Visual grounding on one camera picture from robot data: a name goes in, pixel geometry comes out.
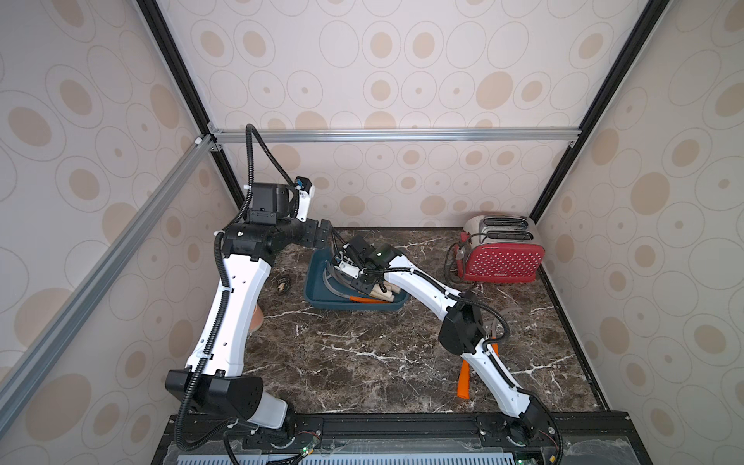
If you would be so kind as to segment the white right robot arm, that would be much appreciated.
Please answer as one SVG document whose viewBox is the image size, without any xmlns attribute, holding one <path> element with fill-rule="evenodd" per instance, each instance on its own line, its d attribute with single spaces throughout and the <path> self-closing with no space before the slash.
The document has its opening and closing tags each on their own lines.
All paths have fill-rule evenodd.
<svg viewBox="0 0 744 465">
<path fill-rule="evenodd" d="M 497 354 L 497 345 L 511 330 L 503 316 L 477 300 L 471 292 L 455 290 L 421 270 L 395 247 L 378 248 L 362 236 L 346 240 L 329 233 L 331 262 L 351 279 L 351 284 L 370 293 L 399 288 L 426 306 L 441 321 L 438 340 L 449 353 L 459 356 L 475 371 L 506 417 L 510 441 L 526 447 L 546 439 L 554 447 L 551 464 L 563 458 L 564 444 L 552 412 L 536 393 L 523 389 Z"/>
</svg>

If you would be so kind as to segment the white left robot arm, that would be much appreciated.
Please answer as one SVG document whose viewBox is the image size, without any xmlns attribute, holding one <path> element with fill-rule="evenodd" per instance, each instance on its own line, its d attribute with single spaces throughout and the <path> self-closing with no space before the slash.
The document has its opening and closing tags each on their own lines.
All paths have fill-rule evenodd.
<svg viewBox="0 0 744 465">
<path fill-rule="evenodd" d="M 309 218 L 315 193 L 307 177 L 281 184 L 255 180 L 254 147 L 280 164 L 258 129 L 245 127 L 248 180 L 238 214 L 214 235 L 219 285 L 207 322 L 186 366 L 172 370 L 166 389 L 180 401 L 174 443 L 195 451 L 215 435 L 241 425 L 257 426 L 273 439 L 291 443 L 296 435 L 291 403 L 265 390 L 263 380 L 243 372 L 245 346 L 258 298 L 279 254 L 289 245 L 319 249 L 327 245 L 331 224 Z"/>
</svg>

